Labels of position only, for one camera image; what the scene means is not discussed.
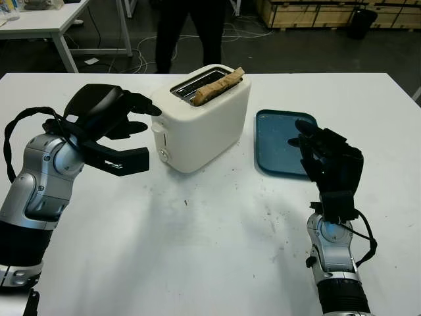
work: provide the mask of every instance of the robotic arm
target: robotic arm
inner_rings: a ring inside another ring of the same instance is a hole
[[[315,212],[307,221],[312,248],[306,266],[313,270],[324,316],[369,316],[357,267],[375,254],[377,242],[365,216],[354,208],[362,153],[327,128],[322,130],[303,120],[295,125],[300,135],[289,143],[300,147],[301,164],[320,191],[320,202],[311,203]],[[351,221],[358,216],[369,237],[353,230]],[[357,263],[350,250],[354,234],[370,241],[370,251]]]
[[[73,181],[84,165],[117,176],[149,170],[147,148],[115,151],[96,142],[103,136],[129,138],[146,130],[141,122],[129,122],[129,112],[161,114],[140,94],[88,84],[72,98],[64,117],[46,107],[26,109],[6,127],[4,153],[12,186],[0,210],[0,291],[28,300],[24,315],[36,315],[39,294],[32,287],[41,274],[53,230],[70,201]],[[35,113],[54,119],[43,124],[45,134],[30,140],[23,168],[15,176],[9,138],[20,119]]]

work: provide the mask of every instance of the person's leg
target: person's leg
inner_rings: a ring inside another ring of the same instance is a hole
[[[203,45],[203,64],[221,63],[221,41],[224,30],[226,0],[191,0],[190,14]]]
[[[171,57],[178,37],[186,21],[188,6],[186,0],[164,0],[158,25],[155,61],[159,74],[168,74]]]

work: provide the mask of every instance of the toaster slot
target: toaster slot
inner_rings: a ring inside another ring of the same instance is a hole
[[[215,67],[175,86],[170,92],[190,105],[193,105],[192,99],[199,88],[211,84],[229,73],[231,72],[226,69]]]

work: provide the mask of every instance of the wooden pallet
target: wooden pallet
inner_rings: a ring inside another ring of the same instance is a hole
[[[421,5],[421,0],[377,0],[378,4]]]
[[[324,3],[291,1],[281,3],[271,0],[256,0],[256,4],[257,11],[268,28],[284,30],[286,28],[344,27],[349,25],[354,10],[360,7],[360,3],[352,4],[338,1]],[[364,7],[378,14],[376,21],[371,26],[372,28],[421,29],[421,6],[404,7],[396,3],[373,3]]]

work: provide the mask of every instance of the blue tray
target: blue tray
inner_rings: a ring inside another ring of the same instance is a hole
[[[288,144],[299,131],[296,120],[305,120],[317,125],[316,119],[306,113],[261,110],[256,114],[256,160],[257,165],[272,175],[307,177],[301,166],[299,148]]]

